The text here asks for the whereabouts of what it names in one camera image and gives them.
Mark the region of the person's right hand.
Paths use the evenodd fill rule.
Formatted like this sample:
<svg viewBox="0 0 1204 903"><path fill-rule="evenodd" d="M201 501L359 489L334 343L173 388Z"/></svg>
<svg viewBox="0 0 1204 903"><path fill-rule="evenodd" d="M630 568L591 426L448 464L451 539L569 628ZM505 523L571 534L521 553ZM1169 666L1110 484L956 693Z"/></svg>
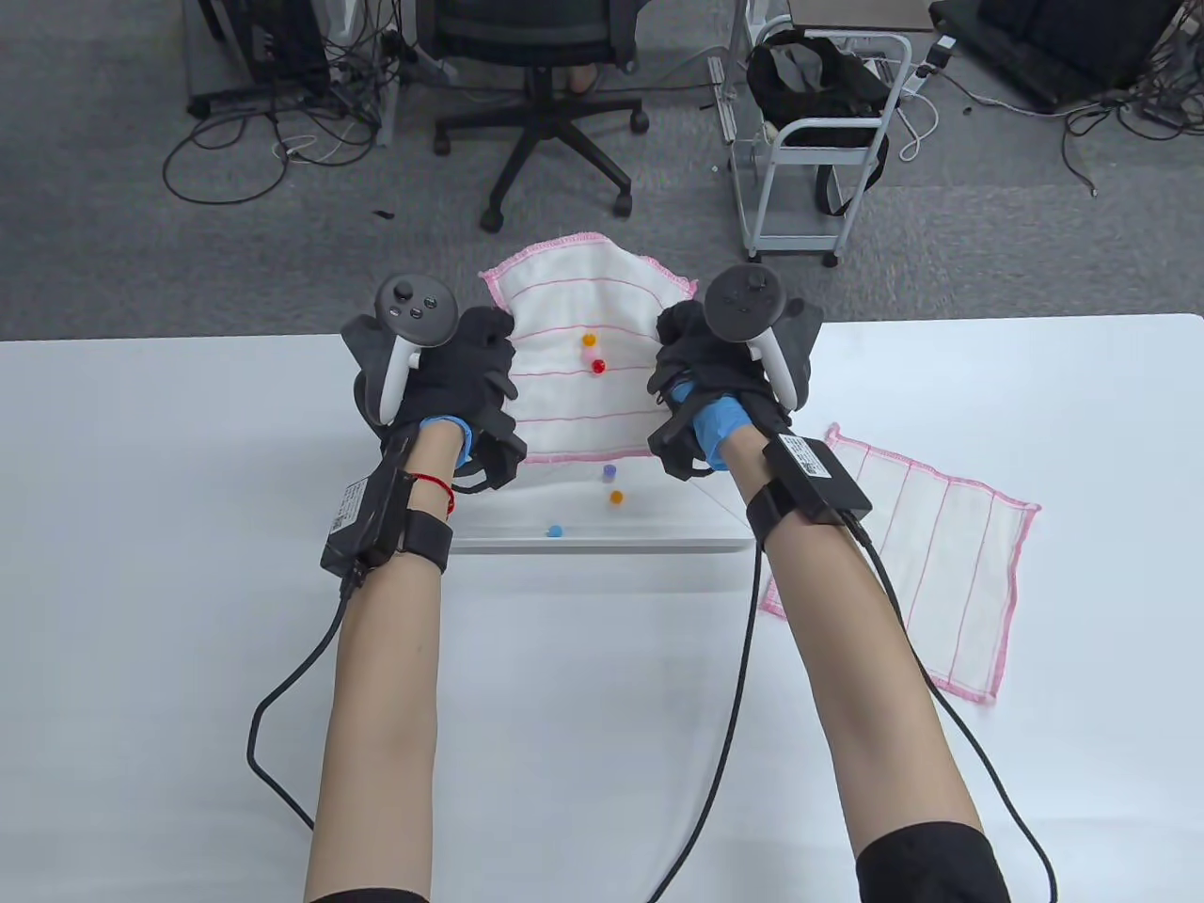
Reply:
<svg viewBox="0 0 1204 903"><path fill-rule="evenodd" d="M790 418L765 373L743 343L719 340L706 323L704 306L689 299L657 318L661 348L647 390L669 418L648 438L665 472L687 482L710 470L727 470L721 445L738 430L787 433Z"/></svg>

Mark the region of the person's left hand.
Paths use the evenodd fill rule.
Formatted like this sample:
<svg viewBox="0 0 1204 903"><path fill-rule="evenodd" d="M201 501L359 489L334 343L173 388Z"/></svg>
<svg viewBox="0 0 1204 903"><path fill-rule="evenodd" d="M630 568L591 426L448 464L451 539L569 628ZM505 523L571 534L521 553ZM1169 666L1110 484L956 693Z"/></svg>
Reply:
<svg viewBox="0 0 1204 903"><path fill-rule="evenodd" d="M509 378L515 360L513 331L515 318L506 309L466 309L452 340L421 350L396 417L383 425L368 409L368 390L371 379L382 380L386 374L394 335L373 315L361 314L347 321L341 336L358 364L353 397L358 413L379 439L383 456L396 452L405 439L417 438L421 421L456 419L464 421L466 439L454 473L484 473L477 491L512 482L517 465L529 455L529 448L517 437L515 418L503 409L517 399L517 385Z"/></svg>

